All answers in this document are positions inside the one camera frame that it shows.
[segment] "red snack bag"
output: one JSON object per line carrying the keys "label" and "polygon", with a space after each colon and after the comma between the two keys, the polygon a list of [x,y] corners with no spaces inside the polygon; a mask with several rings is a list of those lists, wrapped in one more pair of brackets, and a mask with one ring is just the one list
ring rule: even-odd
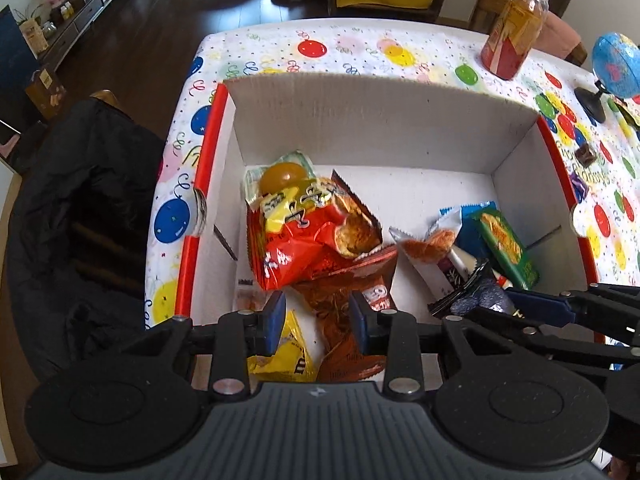
{"label": "red snack bag", "polygon": [[293,286],[320,323],[327,354],[318,370],[319,382],[359,381],[385,368],[384,356],[364,356],[358,351],[351,333],[348,297],[352,290],[360,290],[373,310],[395,309],[389,290],[397,261],[398,249],[389,246],[347,268]]}
{"label": "red snack bag", "polygon": [[382,243],[379,222],[335,173],[270,194],[247,209],[254,275],[276,290],[348,266]]}

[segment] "pink cushion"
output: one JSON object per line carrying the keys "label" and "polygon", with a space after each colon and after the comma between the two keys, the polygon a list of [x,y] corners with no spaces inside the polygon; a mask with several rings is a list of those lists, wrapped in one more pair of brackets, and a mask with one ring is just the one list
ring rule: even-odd
{"label": "pink cushion", "polygon": [[550,12],[533,48],[564,59],[578,46],[580,39],[567,22]]}

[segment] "wooden floor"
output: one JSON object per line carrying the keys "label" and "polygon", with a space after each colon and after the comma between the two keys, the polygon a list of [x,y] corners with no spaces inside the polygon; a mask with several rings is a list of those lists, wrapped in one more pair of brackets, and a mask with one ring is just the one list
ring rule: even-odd
{"label": "wooden floor", "polygon": [[322,16],[324,0],[114,0],[57,73],[73,100],[109,89],[133,120],[164,139],[204,36]]}

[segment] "metal screw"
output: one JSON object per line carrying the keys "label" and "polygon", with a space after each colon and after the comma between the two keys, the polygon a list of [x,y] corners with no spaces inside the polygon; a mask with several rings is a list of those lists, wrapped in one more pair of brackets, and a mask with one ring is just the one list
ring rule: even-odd
{"label": "metal screw", "polygon": [[420,390],[420,383],[410,377],[397,377],[389,381],[389,389],[396,394],[411,395]]}
{"label": "metal screw", "polygon": [[244,390],[244,383],[238,379],[218,379],[213,383],[213,390],[220,395],[235,395]]}

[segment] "round orange candy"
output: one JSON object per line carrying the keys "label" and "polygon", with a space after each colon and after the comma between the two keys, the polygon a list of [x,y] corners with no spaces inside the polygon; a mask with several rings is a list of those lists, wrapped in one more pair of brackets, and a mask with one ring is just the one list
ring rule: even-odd
{"label": "round orange candy", "polygon": [[279,162],[267,168],[258,186],[260,195],[274,194],[308,178],[305,168],[295,162]]}

